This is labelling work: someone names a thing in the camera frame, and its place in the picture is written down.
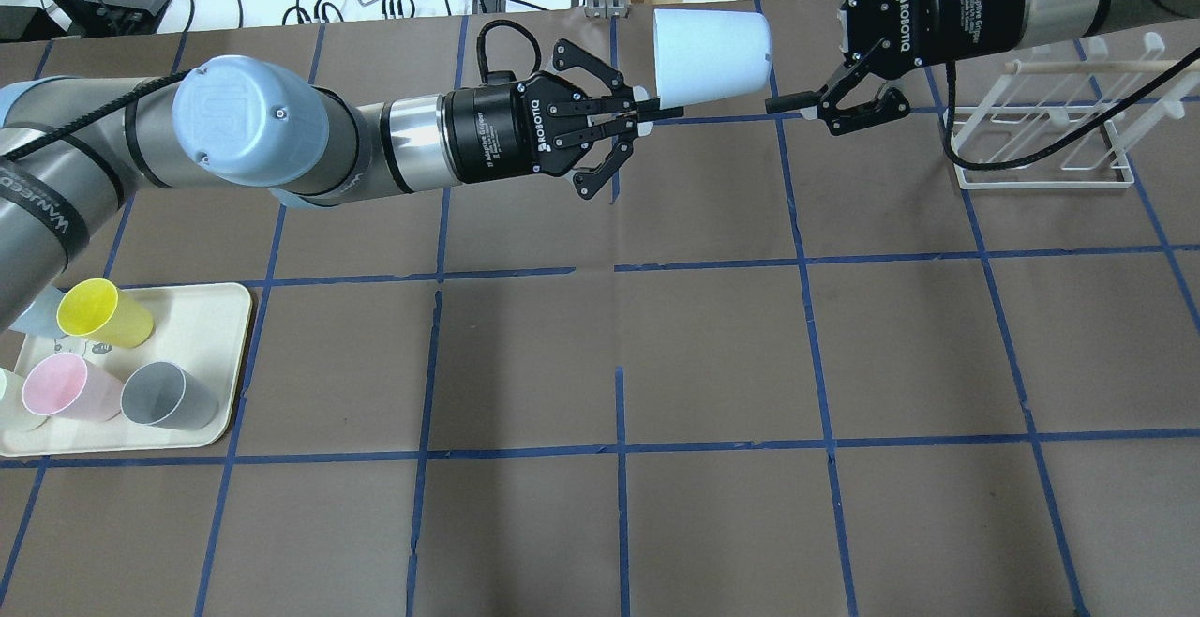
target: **white tray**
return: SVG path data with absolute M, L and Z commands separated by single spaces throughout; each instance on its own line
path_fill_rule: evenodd
M 128 289 L 128 293 L 154 313 L 154 334 L 145 343 L 124 349 L 76 336 L 59 340 L 26 336 L 17 358 L 17 375 L 29 375 L 38 361 L 55 352 L 78 353 L 121 381 L 150 361 L 173 361 L 216 393 L 216 417 L 204 427 L 187 431 L 137 425 L 124 413 L 103 423 L 49 418 L 32 432 L 0 431 L 0 455 L 198 448 L 224 433 L 253 310 L 250 290 L 242 284 L 193 284 Z

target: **yellow cup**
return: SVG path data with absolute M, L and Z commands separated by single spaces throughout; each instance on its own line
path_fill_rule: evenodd
M 108 280 L 76 284 L 59 304 L 59 329 L 68 336 L 136 348 L 154 331 L 150 310 Z

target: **gray cup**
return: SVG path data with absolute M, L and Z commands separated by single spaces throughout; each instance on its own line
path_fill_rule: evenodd
M 217 399 L 204 383 L 169 361 L 154 361 L 130 375 L 121 412 L 138 425 L 198 430 L 217 413 Z

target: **plastic cup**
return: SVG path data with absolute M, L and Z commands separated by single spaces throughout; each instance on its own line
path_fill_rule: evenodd
M 102 423 L 121 411 L 121 382 L 77 353 L 55 353 L 25 377 L 22 400 L 36 415 Z
M 138 425 L 198 430 L 216 415 L 217 397 L 178 365 L 154 361 L 125 382 L 121 413 Z
M 654 11 L 654 84 L 662 108 L 749 95 L 770 76 L 770 28 L 758 13 Z
M 20 400 L 20 388 L 25 378 L 6 369 L 0 369 L 0 431 L 29 432 L 46 423 L 44 415 L 34 415 Z
M 136 348 L 154 331 L 150 310 L 108 280 L 86 280 L 59 305 L 59 327 L 70 336 Z
M 22 331 L 30 336 L 46 336 L 46 339 L 61 339 L 65 336 L 59 329 L 59 304 L 62 302 L 62 289 L 47 287 L 37 294 L 34 302 L 20 313 L 17 322 L 12 323 L 13 331 Z

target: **pink cup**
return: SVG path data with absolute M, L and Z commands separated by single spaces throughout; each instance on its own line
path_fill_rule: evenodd
M 35 415 L 102 423 L 121 411 L 121 382 L 77 353 L 56 353 L 26 375 L 20 399 Z

